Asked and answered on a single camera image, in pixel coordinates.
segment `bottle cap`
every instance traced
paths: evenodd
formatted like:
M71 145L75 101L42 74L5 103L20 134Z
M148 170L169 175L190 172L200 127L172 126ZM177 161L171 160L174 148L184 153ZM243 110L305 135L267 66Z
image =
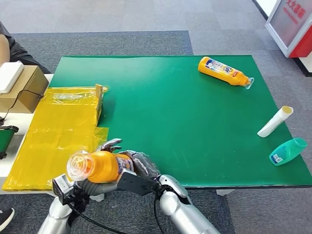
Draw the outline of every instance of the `bottle cap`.
M295 138L294 142L296 144L296 146L298 147L301 147L301 148L305 148L307 146L307 143L306 141L304 141L302 138Z
M280 116L283 119L286 119L294 112L294 108L290 106L283 106L280 111Z
M68 160L67 174L73 180L84 180L91 174L94 167L93 159L88 154L76 153Z
M248 78L247 82L244 86L246 89L249 89L254 81L255 78L253 77Z

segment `green table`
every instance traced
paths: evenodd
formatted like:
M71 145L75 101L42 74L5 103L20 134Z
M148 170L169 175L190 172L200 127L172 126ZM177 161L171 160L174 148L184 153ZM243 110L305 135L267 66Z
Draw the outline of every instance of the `green table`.
M108 86L99 126L109 139L146 152L187 187L312 187L301 156L269 160L292 139L285 123L257 135L277 108L252 56L212 56L255 77L250 90L198 72L202 57L63 57L50 87Z

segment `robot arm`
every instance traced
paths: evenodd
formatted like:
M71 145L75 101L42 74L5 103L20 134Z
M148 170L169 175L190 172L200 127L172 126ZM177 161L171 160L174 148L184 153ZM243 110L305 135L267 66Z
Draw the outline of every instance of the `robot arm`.
M211 222L193 206L188 192L170 175L161 175L159 181L168 185L159 199L162 212L167 215L181 234L220 234Z
M212 223L193 206L188 192L170 175L159 175L154 180L137 176L124 170L118 182L95 184L90 181L70 183L65 174L53 180L57 196L52 202L49 214L38 234L70 234L71 227L79 215L68 205L83 212L90 195L125 189L140 195L155 190L162 212L167 215L181 234L220 234Z

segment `person's arm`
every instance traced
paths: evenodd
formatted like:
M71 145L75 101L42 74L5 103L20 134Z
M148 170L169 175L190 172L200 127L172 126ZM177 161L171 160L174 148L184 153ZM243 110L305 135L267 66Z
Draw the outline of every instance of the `person's arm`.
M0 35L0 67L5 62L10 61L10 46L8 40L5 36Z

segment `cardboard box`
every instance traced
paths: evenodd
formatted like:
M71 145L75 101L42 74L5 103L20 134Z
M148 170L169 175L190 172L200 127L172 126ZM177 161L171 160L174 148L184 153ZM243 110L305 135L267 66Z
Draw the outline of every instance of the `cardboard box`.
M40 68L26 65L11 92L0 95L0 112L7 112L21 90L44 94L48 85L48 81ZM10 113L33 113L39 100L40 98L36 94L23 91Z

